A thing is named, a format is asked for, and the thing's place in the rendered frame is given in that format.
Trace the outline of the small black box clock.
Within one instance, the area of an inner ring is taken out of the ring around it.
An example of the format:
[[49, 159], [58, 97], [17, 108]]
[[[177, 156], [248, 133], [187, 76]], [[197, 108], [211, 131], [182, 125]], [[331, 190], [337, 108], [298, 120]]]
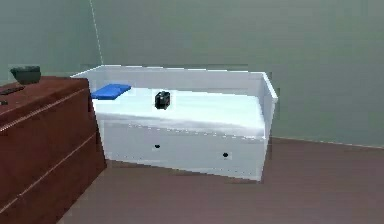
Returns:
[[160, 91], [155, 96], [155, 107], [166, 110], [170, 105], [171, 95], [167, 91]]

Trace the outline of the blue pillow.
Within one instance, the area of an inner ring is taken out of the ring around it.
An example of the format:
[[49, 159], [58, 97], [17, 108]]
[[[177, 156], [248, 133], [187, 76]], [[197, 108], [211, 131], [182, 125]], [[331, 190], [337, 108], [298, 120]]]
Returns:
[[108, 84], [96, 91], [91, 93], [93, 99], [98, 100], [114, 100], [124, 92], [131, 89], [130, 85], [127, 84]]

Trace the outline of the brown chest of drawers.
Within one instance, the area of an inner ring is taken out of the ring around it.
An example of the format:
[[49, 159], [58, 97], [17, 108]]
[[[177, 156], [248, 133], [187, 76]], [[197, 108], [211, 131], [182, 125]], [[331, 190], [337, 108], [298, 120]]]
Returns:
[[106, 168], [85, 78], [44, 76], [0, 106], [0, 224], [56, 224]]

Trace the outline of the white bed with drawers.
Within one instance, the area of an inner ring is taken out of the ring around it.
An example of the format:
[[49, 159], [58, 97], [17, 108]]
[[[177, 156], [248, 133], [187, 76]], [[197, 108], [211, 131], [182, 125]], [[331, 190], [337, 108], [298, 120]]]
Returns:
[[[264, 72], [101, 65], [91, 90], [131, 89], [93, 103], [110, 160], [260, 180], [277, 94]], [[160, 91], [171, 95], [155, 107]]]

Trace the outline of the dark grey bowl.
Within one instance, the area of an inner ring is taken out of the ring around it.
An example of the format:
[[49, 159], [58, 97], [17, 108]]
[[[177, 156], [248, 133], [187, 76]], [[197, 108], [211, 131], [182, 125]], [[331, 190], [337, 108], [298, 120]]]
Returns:
[[21, 85], [38, 83], [41, 79], [39, 66], [21, 66], [10, 69], [11, 74]]

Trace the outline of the black remote control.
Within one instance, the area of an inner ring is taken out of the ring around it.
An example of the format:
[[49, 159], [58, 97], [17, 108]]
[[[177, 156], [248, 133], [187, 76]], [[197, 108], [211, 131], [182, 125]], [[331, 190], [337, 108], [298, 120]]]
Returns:
[[0, 91], [0, 96], [9, 95], [9, 94], [12, 94], [12, 93], [21, 91], [21, 90], [23, 90], [24, 88], [25, 88], [24, 86], [8, 88], [8, 89], [5, 89], [5, 90]]

